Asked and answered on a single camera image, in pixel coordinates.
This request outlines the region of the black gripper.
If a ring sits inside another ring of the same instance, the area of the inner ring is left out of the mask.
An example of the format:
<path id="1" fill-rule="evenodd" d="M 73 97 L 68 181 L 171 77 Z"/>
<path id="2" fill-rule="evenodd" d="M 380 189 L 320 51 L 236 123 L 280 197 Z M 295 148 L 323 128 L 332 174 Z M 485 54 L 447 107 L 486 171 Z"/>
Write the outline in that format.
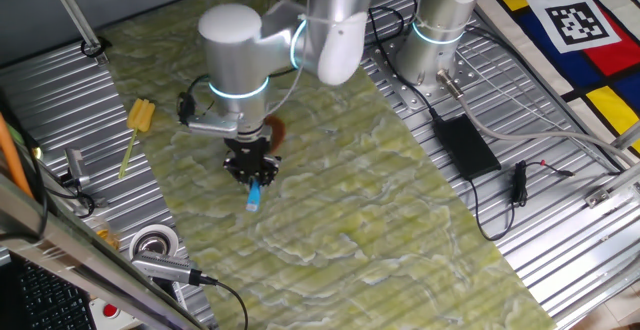
<path id="1" fill-rule="evenodd" d="M 260 137 L 255 141 L 241 142 L 225 139 L 230 156 L 223 163 L 223 168 L 239 184 L 246 184 L 246 174 L 259 173 L 259 184 L 269 186 L 279 173 L 281 157 L 267 155 L 270 150 L 269 141 Z"/>

